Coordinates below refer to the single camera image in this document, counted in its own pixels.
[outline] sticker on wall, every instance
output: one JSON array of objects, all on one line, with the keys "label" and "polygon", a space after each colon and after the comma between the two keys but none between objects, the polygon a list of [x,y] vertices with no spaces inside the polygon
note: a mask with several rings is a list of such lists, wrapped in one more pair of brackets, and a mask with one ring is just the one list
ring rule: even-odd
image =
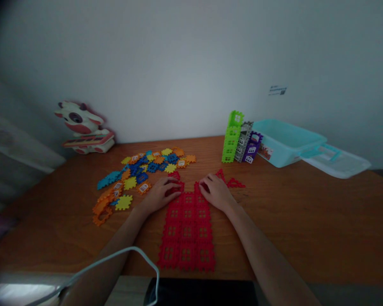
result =
[{"label": "sticker on wall", "polygon": [[286,87],[286,86],[272,85],[269,88],[268,95],[269,96],[274,96],[274,95],[282,96],[285,94],[287,88],[288,87]]},{"label": "sticker on wall", "polygon": [[261,144],[260,149],[258,150],[258,154],[266,160],[271,158],[273,152],[273,149],[266,147],[264,144]]}]

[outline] red plastic puzzle piece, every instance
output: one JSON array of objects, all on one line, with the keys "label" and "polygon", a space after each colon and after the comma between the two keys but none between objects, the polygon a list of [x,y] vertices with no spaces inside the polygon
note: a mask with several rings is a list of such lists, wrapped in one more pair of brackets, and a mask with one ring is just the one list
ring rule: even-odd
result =
[{"label": "red plastic puzzle piece", "polygon": [[223,170],[222,170],[222,169],[218,170],[217,173],[216,173],[215,175],[217,175],[217,177],[219,177],[220,179],[222,179],[224,183],[226,182],[226,180],[225,180],[225,178],[224,178],[224,173],[223,173]]},{"label": "red plastic puzzle piece", "polygon": [[237,181],[235,178],[231,178],[229,182],[227,183],[228,188],[245,188],[246,186],[241,184],[239,181]]},{"label": "red plastic puzzle piece", "polygon": [[177,178],[178,180],[180,180],[179,171],[174,171],[172,173],[169,173],[168,176],[171,176],[171,177],[174,177],[174,178]]}]

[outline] light blue piece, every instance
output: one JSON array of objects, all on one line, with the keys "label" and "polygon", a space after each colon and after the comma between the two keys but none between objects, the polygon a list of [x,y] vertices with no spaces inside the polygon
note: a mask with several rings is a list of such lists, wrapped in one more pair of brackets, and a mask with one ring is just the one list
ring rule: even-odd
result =
[{"label": "light blue piece", "polygon": [[122,177],[122,172],[121,171],[113,171],[109,173],[105,178],[101,179],[98,182],[97,188],[98,190],[120,180]]}]

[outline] cartoon cow figure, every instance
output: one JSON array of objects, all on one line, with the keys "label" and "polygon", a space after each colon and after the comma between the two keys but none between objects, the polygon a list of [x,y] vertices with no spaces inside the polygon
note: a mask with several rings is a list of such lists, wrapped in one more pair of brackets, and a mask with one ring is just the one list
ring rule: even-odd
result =
[{"label": "cartoon cow figure", "polygon": [[103,119],[91,113],[85,103],[78,105],[74,102],[64,101],[58,105],[61,109],[56,110],[55,115],[64,118],[65,125],[75,132],[75,137],[109,133],[106,129],[99,129],[99,126],[104,123]]},{"label": "cartoon cow figure", "polygon": [[74,137],[79,137],[66,141],[63,147],[72,148],[79,154],[88,154],[106,153],[114,145],[114,133],[100,128],[103,119],[91,113],[85,103],[63,101],[58,105],[60,109],[55,111],[55,115],[64,118],[65,125],[74,131]]}]

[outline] green block tower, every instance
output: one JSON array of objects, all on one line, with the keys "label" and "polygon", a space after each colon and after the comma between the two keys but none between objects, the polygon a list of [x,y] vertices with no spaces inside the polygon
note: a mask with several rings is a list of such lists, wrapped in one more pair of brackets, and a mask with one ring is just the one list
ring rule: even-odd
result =
[{"label": "green block tower", "polygon": [[221,161],[224,163],[233,162],[235,149],[237,148],[238,138],[240,137],[241,125],[243,124],[244,115],[241,112],[233,110],[229,116],[226,136],[224,139],[223,156]]}]

